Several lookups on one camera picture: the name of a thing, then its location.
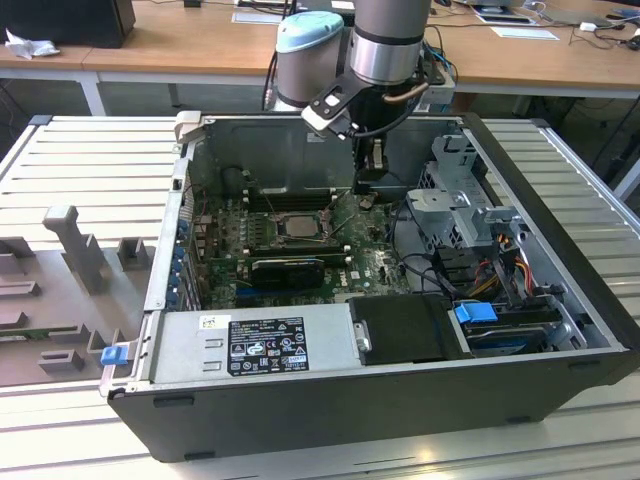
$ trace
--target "floor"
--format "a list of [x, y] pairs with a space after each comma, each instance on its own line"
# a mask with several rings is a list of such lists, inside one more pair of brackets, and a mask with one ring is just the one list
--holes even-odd
[[[80, 86], [75, 82], [10, 80], [4, 85], [26, 115], [0, 92], [0, 158], [13, 143], [12, 137], [35, 114], [88, 115], [89, 109]], [[180, 85], [182, 109], [197, 109], [212, 113], [254, 113], [259, 109], [260, 87]], [[112, 115], [175, 115], [179, 109], [169, 101], [169, 90], [163, 84], [109, 83], [101, 85], [105, 104]], [[508, 95], [479, 95], [471, 110], [485, 118], [510, 118], [515, 98]], [[550, 121], [564, 140], [581, 158], [591, 163], [620, 119], [633, 103], [628, 100], [578, 100], [560, 122], [572, 102], [568, 99], [535, 99], [529, 116]], [[640, 107], [627, 120], [596, 167], [602, 175], [613, 156], [620, 153], [634, 129], [640, 126]], [[640, 196], [630, 200], [633, 208], [640, 206]]]

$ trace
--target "yellow wire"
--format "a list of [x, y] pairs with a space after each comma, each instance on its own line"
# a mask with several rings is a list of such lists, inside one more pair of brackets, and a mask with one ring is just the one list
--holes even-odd
[[494, 275], [489, 280], [487, 280], [485, 283], [483, 283], [478, 288], [476, 288], [473, 292], [471, 292], [471, 294], [469, 296], [470, 297], [475, 297], [476, 295], [478, 295], [478, 294], [484, 292], [485, 290], [488, 290], [489, 288], [491, 288], [497, 282], [498, 282], [498, 276]]

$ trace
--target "white label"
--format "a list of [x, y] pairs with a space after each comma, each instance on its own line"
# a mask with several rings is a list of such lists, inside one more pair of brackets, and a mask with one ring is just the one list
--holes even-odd
[[315, 133], [307, 133], [307, 143], [324, 143], [324, 138]]
[[331, 2], [331, 6], [333, 8], [338, 8], [340, 10], [355, 10], [356, 7], [353, 2], [340, 2], [338, 0], [333, 0]]
[[297, 355], [295, 357], [284, 357], [284, 358], [288, 359], [287, 363], [305, 363], [307, 361], [306, 355]]
[[213, 328], [226, 328], [231, 321], [231, 315], [201, 315], [200, 330], [211, 330]]

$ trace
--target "warning label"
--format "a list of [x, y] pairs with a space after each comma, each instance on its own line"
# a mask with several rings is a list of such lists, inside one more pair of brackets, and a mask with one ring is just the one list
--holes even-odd
[[234, 377], [309, 370], [302, 317], [229, 322], [228, 345]]

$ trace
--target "desk leg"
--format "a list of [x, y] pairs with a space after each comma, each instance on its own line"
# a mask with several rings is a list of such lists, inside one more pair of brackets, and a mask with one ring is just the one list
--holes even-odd
[[180, 103], [180, 96], [178, 95], [178, 85], [175, 83], [169, 84], [169, 98], [171, 98], [171, 106], [175, 108], [180, 108], [182, 103]]
[[518, 118], [527, 118], [527, 113], [529, 112], [529, 108], [531, 108], [531, 98], [529, 95], [518, 95], [511, 113]]
[[640, 158], [638, 158], [624, 178], [620, 180], [620, 183], [613, 193], [615, 193], [620, 200], [626, 201], [637, 188], [638, 184], [640, 184]]
[[89, 110], [93, 116], [107, 116], [107, 110], [102, 103], [102, 97], [100, 96], [100, 89], [98, 88], [99, 80], [98, 76], [94, 72], [86, 72], [87, 75], [83, 75], [80, 79], [80, 85], [84, 92], [84, 97], [89, 105]]

